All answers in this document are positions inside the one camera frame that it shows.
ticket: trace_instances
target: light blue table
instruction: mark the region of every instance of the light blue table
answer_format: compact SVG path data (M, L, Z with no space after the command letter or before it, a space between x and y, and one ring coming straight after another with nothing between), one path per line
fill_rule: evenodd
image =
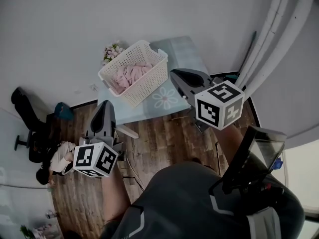
M168 54L168 72L175 68L189 68L208 74L189 36L153 42L151 43L151 48L154 50L161 49ZM104 100L109 100L113 104L116 124L125 124L165 116L190 107L188 102L177 92L170 81L169 74L168 80L135 108L131 107L122 98L114 97L106 87L98 93L98 104Z

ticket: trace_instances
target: floor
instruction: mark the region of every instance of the floor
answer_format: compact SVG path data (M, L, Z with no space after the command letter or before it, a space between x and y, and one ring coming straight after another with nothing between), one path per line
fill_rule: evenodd
M78 144L83 128L96 104L74 110L74 121L53 119L52 128L60 127L63 141ZM216 138L212 129L200 134L186 112L148 119L126 124L140 134L139 139L132 139L119 134L124 141L130 164L140 177L143 186L147 186L159 170L193 157L199 158L204 165L211 166L219 173ZM248 102L244 104L241 118L236 122L242 133L249 125L255 125ZM220 173L228 165L218 146ZM127 161L119 161L123 176L134 176ZM63 233L68 230L77 232L82 238L96 239L103 227L101 180L74 172L65 176L55 175L56 187L52 191L53 202L59 213L59 224ZM131 202L139 197L141 190L134 179L124 179Z

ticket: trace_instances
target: plastic basket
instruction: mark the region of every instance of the plastic basket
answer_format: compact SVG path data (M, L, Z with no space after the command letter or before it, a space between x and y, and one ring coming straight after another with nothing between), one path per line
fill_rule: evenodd
M167 61L164 51L159 49L155 52L150 48L149 42L140 40L103 67L99 71L99 77L115 97L123 97L135 107L168 79ZM153 68L122 93L118 93L113 75L121 66L135 65L137 62L150 62Z

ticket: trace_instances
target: black office chair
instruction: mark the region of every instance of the black office chair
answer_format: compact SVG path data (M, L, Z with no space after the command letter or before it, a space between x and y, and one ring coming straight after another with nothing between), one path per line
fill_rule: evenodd
M21 116L26 127L29 129L27 141L21 141L18 135L15 140L14 150L18 145L26 146L29 150L29 160L35 163L41 163L43 161L44 153L46 153L46 146L48 137L50 135L50 126L40 121L28 99L24 94L23 89L16 88L11 95L11 102L14 104L16 111Z

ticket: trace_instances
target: person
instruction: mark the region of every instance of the person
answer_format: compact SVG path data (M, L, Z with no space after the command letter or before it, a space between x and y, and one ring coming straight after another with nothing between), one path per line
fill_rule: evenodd
M214 132L230 164L243 136L234 125ZM282 238L298 236L304 211L296 196L272 175L267 175L264 182L283 187L284 201L275 211L279 221L271 220L269 227L260 230L250 227L249 217L230 215L241 204L238 190L225 195L222 184L217 185L213 203L208 191L219 179L212 169L199 163L175 164L155 174L131 205L116 165L111 176L101 180L106 224L100 238L280 238L278 234L271 236L274 227Z
M36 173L36 179L42 185L50 184L54 187L53 175L66 175L73 171L73 157L75 144L63 141L48 150L48 155L41 168Z

